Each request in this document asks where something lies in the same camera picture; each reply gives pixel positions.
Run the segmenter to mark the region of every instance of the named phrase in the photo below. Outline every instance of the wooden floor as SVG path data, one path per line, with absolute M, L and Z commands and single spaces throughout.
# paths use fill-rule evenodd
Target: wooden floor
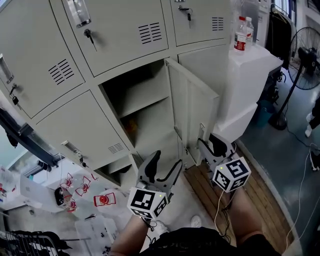
M 237 150 L 237 153 L 239 156 L 245 157 L 239 149 Z M 265 237 L 272 244 L 273 248 L 282 254 L 286 250 L 286 236 L 290 230 L 289 224 L 267 185 L 264 183 L 248 159 L 245 160 L 251 169 L 251 176 L 249 177 L 244 188 L 252 202 L 252 205 L 255 206 L 257 212 L 261 216 L 262 230 Z M 194 192 L 199 197 L 208 214 L 211 216 L 212 220 L 214 220 L 217 213 L 220 191 L 218 189 L 213 189 L 211 182 L 208 179 L 207 172 L 207 165 L 203 163 L 198 167 L 191 167 L 184 172 L 184 175 L 192 186 Z M 221 211 L 221 209 L 224 207 L 226 207 L 226 205 L 220 201 L 220 210 L 216 218 L 216 225 L 223 233 L 225 232 L 227 226 L 226 218 Z M 231 224 L 227 231 L 227 235 L 231 238 L 231 244 L 236 246 L 236 239 L 232 231 Z M 290 233 L 288 237 L 288 244 L 290 245 L 293 240 L 294 237 L 292 233 Z

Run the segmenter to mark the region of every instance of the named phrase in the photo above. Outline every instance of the locker vent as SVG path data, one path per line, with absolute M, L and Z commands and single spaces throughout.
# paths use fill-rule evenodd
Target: locker vent
M 224 18 L 223 17 L 212 17 L 212 31 L 224 30 Z
M 57 65 L 54 65 L 48 71 L 57 85 L 61 84 L 63 81 L 69 79 L 74 75 L 74 72 L 69 66 L 69 63 L 66 59 L 60 61 Z
M 110 152 L 111 152 L 112 154 L 115 154 L 115 153 L 123 150 L 124 147 L 123 147 L 120 143 L 118 143 L 118 144 L 115 144 L 114 146 L 108 147 L 108 149 L 110 150 Z
M 152 41 L 157 41 L 162 39 L 159 22 L 139 26 L 138 29 L 139 29 L 139 34 L 141 38 L 141 43 L 143 45 L 147 43 L 151 43 Z

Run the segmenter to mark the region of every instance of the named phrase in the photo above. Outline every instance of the open locker door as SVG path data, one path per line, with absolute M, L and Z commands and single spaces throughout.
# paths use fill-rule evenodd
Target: open locker door
M 209 139 L 214 129 L 219 95 L 172 58 L 165 60 L 174 117 L 174 129 L 196 165 L 201 163 L 198 138 Z

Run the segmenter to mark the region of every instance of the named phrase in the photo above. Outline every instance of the fan stand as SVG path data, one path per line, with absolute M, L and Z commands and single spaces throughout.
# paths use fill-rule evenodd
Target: fan stand
M 290 88 L 289 94 L 286 97 L 282 107 L 280 108 L 280 110 L 277 113 L 274 113 L 268 121 L 269 124 L 272 125 L 277 130 L 283 131 L 287 127 L 287 118 L 285 117 L 283 111 L 284 111 L 292 93 L 294 92 L 294 89 L 296 87 L 296 84 L 298 83 L 298 80 L 301 75 L 303 67 L 304 67 L 304 63 L 303 63 L 303 61 L 301 61 L 301 64 L 300 64 L 298 73 L 296 74 L 294 83 L 293 83 L 292 87 Z

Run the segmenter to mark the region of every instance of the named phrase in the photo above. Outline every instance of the black shorts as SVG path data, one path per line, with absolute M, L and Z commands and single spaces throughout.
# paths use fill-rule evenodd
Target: black shorts
M 280 256 L 262 234 L 253 235 L 239 247 L 233 247 L 216 230 L 205 227 L 186 227 L 164 233 L 140 255 Z

